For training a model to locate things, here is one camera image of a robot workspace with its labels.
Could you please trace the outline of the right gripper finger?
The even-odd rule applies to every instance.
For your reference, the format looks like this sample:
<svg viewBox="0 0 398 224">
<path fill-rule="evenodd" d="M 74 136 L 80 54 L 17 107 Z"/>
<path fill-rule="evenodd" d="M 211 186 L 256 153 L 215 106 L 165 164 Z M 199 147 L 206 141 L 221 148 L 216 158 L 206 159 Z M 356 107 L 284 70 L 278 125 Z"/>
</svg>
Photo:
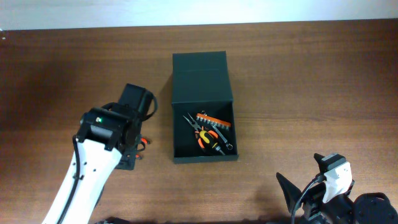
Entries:
<svg viewBox="0 0 398 224">
<path fill-rule="evenodd" d="M 281 173 L 276 173 L 277 181 L 283 191 L 285 202 L 290 214 L 298 209 L 298 202 L 302 196 L 302 191 Z"/>
<path fill-rule="evenodd" d="M 318 154 L 318 153 L 314 153 L 313 158 L 316 160 L 319 168 L 324 168 L 324 158 L 325 156 Z"/>
</svg>

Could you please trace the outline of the small red cutting pliers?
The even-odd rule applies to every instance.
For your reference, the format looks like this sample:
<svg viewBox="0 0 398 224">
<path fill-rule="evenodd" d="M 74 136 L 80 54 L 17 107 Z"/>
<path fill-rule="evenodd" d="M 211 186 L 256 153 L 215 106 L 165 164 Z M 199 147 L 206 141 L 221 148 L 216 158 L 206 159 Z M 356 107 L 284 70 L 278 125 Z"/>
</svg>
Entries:
<svg viewBox="0 0 398 224">
<path fill-rule="evenodd" d="M 152 142 L 150 139 L 141 137 L 138 145 L 136 146 L 136 151 L 134 153 L 135 158 L 141 160 L 143 158 L 142 152 L 145 151 L 146 147 Z"/>
</svg>

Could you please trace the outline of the orange black needle-nose pliers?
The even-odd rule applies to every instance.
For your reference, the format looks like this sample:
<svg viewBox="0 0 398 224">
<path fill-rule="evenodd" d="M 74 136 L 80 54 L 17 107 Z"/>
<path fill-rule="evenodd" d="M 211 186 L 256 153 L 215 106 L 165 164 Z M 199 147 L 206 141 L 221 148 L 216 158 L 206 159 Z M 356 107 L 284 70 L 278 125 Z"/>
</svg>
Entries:
<svg viewBox="0 0 398 224">
<path fill-rule="evenodd" d="M 189 123 L 189 125 L 194 129 L 194 133 L 195 133 L 195 137 L 198 140 L 198 136 L 197 136 L 197 132 L 201 131 L 201 130 L 205 130 L 205 131 L 211 131 L 209 129 L 206 129 L 204 126 L 200 126 L 193 118 L 190 114 L 188 114 L 188 117 L 183 116 L 187 122 Z"/>
</svg>

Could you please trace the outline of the orange socket bit rail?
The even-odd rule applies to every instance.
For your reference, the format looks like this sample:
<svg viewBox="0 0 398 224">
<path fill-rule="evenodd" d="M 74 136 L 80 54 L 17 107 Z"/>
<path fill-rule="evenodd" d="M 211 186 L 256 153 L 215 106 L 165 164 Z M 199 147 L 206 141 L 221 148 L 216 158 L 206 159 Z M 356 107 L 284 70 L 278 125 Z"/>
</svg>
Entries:
<svg viewBox="0 0 398 224">
<path fill-rule="evenodd" d="M 226 130 L 229 130 L 232 127 L 231 123 L 208 116 L 206 113 L 197 113 L 196 120 Z"/>
</svg>

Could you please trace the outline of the yellow black screwdriver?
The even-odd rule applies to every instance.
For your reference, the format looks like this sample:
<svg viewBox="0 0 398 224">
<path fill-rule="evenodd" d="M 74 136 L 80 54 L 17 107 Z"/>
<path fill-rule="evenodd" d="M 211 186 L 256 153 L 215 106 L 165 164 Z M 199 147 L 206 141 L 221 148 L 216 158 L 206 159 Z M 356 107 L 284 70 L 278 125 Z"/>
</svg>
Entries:
<svg viewBox="0 0 398 224">
<path fill-rule="evenodd" d="M 209 156 L 224 156 L 218 135 L 214 131 L 201 130 L 197 132 L 198 144 L 202 151 Z"/>
</svg>

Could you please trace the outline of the silver combination wrench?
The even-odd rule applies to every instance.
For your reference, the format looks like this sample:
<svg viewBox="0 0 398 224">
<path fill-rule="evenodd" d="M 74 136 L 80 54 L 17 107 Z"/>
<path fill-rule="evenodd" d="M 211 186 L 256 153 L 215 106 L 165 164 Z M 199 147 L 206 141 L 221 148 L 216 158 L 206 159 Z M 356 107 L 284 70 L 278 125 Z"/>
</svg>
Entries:
<svg viewBox="0 0 398 224">
<path fill-rule="evenodd" d="M 224 144 L 226 145 L 226 148 L 228 150 L 232 150 L 233 149 L 233 145 L 230 144 L 228 142 L 228 140 L 225 138 L 225 136 L 221 133 L 221 131 L 219 130 L 219 128 L 217 128 L 216 126 L 212 126 L 213 129 L 215 130 L 215 132 L 218 134 L 218 136 L 221 138 L 221 140 L 224 142 Z"/>
</svg>

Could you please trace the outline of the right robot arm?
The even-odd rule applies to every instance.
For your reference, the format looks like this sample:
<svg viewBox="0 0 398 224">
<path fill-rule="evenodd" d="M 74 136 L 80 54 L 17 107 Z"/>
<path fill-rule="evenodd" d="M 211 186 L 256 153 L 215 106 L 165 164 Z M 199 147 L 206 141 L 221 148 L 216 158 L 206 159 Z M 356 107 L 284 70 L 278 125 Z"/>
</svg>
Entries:
<svg viewBox="0 0 398 224">
<path fill-rule="evenodd" d="M 276 173 L 290 213 L 287 223 L 397 223 L 397 210 L 386 194 L 366 193 L 350 199 L 354 179 L 344 156 L 315 153 L 313 157 L 320 171 L 303 190 Z"/>
</svg>

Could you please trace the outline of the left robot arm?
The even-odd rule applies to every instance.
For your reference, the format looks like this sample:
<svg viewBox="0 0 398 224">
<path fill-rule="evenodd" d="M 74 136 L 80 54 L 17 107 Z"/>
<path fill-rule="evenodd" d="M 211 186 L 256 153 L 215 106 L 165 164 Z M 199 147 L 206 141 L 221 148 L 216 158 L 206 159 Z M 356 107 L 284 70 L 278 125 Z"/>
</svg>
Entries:
<svg viewBox="0 0 398 224">
<path fill-rule="evenodd" d="M 141 134 L 143 122 L 154 115 L 150 106 L 158 106 L 154 94 L 128 83 L 117 102 L 83 114 L 69 168 L 44 223 L 89 222 L 113 170 L 133 170 L 150 143 Z"/>
</svg>

